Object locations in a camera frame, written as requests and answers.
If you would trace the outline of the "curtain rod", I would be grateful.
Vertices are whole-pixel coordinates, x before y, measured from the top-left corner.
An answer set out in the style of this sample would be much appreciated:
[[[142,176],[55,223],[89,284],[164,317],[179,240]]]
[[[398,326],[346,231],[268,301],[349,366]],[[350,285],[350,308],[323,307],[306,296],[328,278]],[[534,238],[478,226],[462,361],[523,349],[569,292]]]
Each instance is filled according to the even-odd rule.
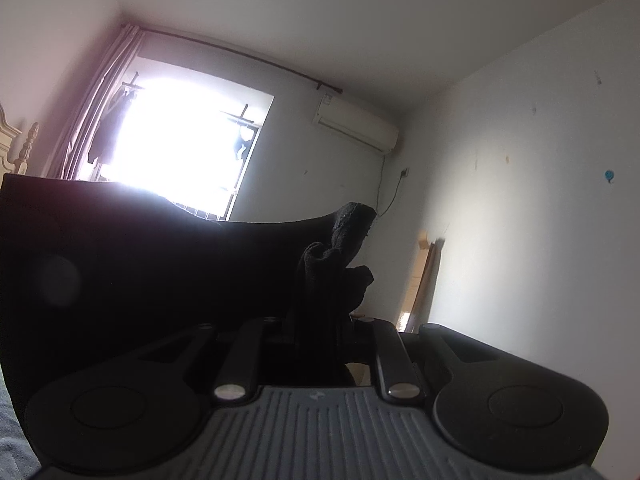
[[[142,58],[168,63],[245,84],[269,93],[294,87],[344,96],[344,89],[320,76],[214,40],[180,34],[153,26],[139,26]]]

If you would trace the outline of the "grey bed blanket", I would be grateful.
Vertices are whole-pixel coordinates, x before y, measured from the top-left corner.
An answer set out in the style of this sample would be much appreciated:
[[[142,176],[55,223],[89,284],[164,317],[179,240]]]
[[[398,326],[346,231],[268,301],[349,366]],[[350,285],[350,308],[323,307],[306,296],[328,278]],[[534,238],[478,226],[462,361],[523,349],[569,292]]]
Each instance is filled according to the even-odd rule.
[[[1,478],[31,479],[40,471],[40,461],[35,456],[17,420],[4,378],[1,378],[0,396]]]

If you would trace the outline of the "cream carved headboard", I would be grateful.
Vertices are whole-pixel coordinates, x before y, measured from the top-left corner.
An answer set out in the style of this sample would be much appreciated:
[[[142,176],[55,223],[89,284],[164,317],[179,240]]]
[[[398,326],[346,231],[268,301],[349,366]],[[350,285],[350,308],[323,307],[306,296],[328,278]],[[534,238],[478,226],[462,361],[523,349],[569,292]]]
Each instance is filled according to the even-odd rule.
[[[23,132],[8,123],[6,112],[0,106],[0,128],[0,176],[26,174],[40,125],[34,122],[27,132]]]

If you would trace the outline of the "dark clothes hanging by window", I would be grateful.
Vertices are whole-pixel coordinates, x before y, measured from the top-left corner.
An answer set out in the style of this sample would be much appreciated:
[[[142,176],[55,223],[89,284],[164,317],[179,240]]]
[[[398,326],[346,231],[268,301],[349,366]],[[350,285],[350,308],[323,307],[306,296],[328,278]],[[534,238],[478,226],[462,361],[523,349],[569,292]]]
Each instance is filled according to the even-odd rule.
[[[88,151],[88,163],[108,164],[114,153],[120,128],[126,117],[137,87],[122,87],[114,96],[113,102],[101,116],[96,133]]]

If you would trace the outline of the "wall air conditioner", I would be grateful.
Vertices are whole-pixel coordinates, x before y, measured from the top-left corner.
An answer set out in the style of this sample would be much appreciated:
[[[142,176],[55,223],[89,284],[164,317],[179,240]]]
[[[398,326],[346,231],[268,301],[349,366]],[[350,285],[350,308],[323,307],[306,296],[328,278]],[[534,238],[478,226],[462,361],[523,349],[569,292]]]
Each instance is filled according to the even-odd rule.
[[[390,122],[329,93],[322,96],[314,122],[382,154],[393,151],[399,136]]]

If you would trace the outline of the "black t-shirt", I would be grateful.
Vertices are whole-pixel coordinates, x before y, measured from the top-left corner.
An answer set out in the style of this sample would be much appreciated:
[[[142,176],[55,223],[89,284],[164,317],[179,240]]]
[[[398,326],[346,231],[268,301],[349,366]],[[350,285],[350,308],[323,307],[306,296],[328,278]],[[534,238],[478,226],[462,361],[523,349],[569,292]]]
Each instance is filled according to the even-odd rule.
[[[9,176],[1,187],[1,367],[40,462],[108,476],[187,448],[237,346],[267,384],[349,387],[354,258],[375,218],[198,218],[115,183]]]

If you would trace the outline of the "grey curtain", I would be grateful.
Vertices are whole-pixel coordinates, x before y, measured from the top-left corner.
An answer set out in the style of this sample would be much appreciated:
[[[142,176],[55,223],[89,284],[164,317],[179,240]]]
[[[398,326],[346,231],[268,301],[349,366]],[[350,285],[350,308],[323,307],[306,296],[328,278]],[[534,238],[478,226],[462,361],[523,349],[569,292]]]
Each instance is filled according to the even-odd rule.
[[[125,24],[104,51],[79,104],[65,122],[47,170],[47,177],[73,180],[82,154],[92,140],[108,102],[114,96],[122,76],[138,54],[144,31],[138,25]]]

